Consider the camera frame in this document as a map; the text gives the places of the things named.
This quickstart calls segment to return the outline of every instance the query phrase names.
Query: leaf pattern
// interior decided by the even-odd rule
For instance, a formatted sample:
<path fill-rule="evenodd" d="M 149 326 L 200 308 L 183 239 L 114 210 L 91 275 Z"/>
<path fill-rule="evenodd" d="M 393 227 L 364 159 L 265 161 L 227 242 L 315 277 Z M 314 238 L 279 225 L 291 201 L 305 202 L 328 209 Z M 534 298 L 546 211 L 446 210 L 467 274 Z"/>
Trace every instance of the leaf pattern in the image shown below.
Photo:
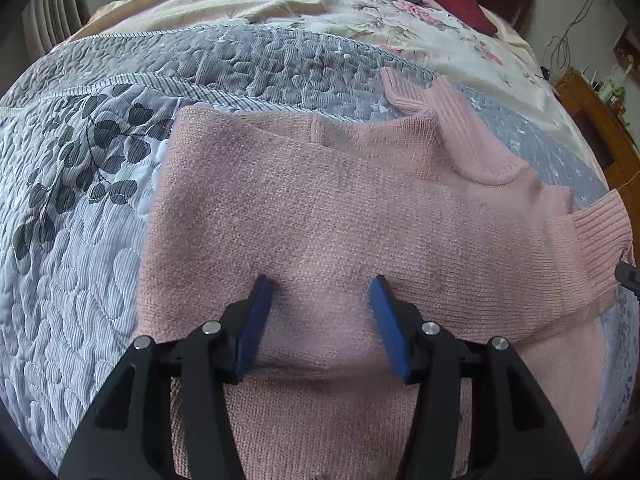
<path fill-rule="evenodd" d="M 124 162 L 124 157 L 121 155 L 111 155 L 107 160 L 102 163 L 102 170 L 105 173 L 115 175 L 120 171 L 120 167 Z"/>
<path fill-rule="evenodd" d="M 106 150 L 111 141 L 120 135 L 120 126 L 111 120 L 100 121 L 94 126 L 94 141 L 97 146 Z"/>
<path fill-rule="evenodd" d="M 121 180 L 109 186 L 109 199 L 114 204 L 126 204 L 138 190 L 138 183 L 135 180 Z"/>
<path fill-rule="evenodd" d="M 140 139 L 131 139 L 127 150 L 127 160 L 131 164 L 137 164 L 151 153 L 151 145 Z"/>
<path fill-rule="evenodd" d="M 111 96 L 117 97 L 130 87 L 130 84 L 115 85 Z M 138 183 L 135 180 L 110 182 L 107 176 L 118 174 L 125 162 L 138 164 L 151 154 L 152 144 L 145 137 L 161 142 L 171 135 L 174 120 L 165 118 L 151 123 L 154 111 L 142 103 L 129 106 L 126 121 L 105 118 L 108 112 L 96 110 L 106 99 L 107 94 L 68 96 L 54 104 L 54 110 L 60 113 L 47 121 L 43 128 L 60 132 L 49 143 L 50 150 L 55 150 L 56 146 L 60 149 L 58 174 L 53 183 L 47 183 L 48 187 L 36 182 L 40 168 L 35 168 L 26 177 L 30 186 L 27 200 L 31 214 L 14 231 L 17 260 L 29 254 L 36 240 L 41 244 L 54 241 L 56 215 L 72 211 L 82 195 L 88 194 L 89 204 L 102 202 L 105 197 L 115 205 L 129 204 L 138 191 Z M 82 127 L 64 122 L 78 112 L 84 122 Z M 146 131 L 138 132 L 136 128 L 140 126 Z"/>
<path fill-rule="evenodd" d="M 132 126 L 140 126 L 140 124 L 146 123 L 151 117 L 153 117 L 154 111 L 151 108 L 147 108 L 140 103 L 133 105 L 133 108 L 129 110 L 129 119 L 127 122 Z"/>
<path fill-rule="evenodd" d="M 84 104 L 84 108 L 82 109 L 82 118 L 85 119 L 89 115 L 93 113 L 93 111 L 98 107 L 98 98 L 96 96 L 90 96 L 86 103 Z"/>
<path fill-rule="evenodd" d="M 91 193 L 89 193 L 89 204 L 100 202 L 106 195 L 107 190 L 105 189 L 104 184 L 99 182 L 93 187 Z"/>
<path fill-rule="evenodd" d="M 60 186 L 56 194 L 56 211 L 61 214 L 71 211 L 76 205 L 76 192 L 69 186 Z"/>

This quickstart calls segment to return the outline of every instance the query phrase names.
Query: wooden nightstand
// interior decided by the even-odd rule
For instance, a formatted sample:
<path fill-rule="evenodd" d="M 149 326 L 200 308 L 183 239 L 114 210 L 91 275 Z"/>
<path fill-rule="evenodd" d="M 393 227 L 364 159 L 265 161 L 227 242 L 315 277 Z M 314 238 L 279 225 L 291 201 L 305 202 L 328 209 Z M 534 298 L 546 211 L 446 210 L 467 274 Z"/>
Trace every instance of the wooden nightstand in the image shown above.
<path fill-rule="evenodd" d="M 611 189 L 619 189 L 640 256 L 640 156 L 622 124 L 582 76 L 569 69 L 556 85 L 562 105 L 580 128 Z"/>

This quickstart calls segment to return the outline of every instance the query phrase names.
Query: floral bedsheet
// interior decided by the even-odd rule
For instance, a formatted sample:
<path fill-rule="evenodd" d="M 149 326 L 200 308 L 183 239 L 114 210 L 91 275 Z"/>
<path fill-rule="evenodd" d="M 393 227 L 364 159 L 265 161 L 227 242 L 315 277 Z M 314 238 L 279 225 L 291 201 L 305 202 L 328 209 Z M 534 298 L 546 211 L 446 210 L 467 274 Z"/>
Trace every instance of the floral bedsheet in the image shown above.
<path fill-rule="evenodd" d="M 280 24 L 382 47 L 481 91 L 520 113 L 579 156 L 604 182 L 593 152 L 529 45 L 498 16 L 491 38 L 433 0 L 124 0 L 100 9 L 73 38 L 102 32 L 171 30 L 199 23 Z"/>

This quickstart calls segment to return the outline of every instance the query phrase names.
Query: radiator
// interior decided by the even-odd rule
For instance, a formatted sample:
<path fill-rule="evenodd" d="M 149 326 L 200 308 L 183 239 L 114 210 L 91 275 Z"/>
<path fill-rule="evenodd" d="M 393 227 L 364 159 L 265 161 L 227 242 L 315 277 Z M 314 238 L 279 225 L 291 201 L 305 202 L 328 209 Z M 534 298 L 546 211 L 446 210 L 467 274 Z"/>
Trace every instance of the radiator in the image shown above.
<path fill-rule="evenodd" d="M 81 26 L 80 0 L 31 0 L 22 12 L 22 26 L 29 58 L 48 54 Z"/>

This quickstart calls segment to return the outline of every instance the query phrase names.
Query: gray quilt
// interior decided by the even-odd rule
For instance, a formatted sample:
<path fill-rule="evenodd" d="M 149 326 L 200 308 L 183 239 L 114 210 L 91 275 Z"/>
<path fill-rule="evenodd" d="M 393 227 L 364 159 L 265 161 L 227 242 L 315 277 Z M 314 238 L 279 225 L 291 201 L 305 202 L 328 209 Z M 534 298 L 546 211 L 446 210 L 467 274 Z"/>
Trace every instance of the gray quilt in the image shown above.
<path fill-rule="evenodd" d="M 315 111 L 398 117 L 380 68 L 436 74 L 370 45 L 261 25 L 101 35 L 38 60 L 0 100 L 0 397 L 57 471 L 136 323 L 140 252 L 177 111 Z M 461 88 L 496 136 L 588 205 L 606 190 L 529 121 Z M 619 430 L 638 367 L 638 304 L 602 316 L 606 380 L 591 463 Z"/>

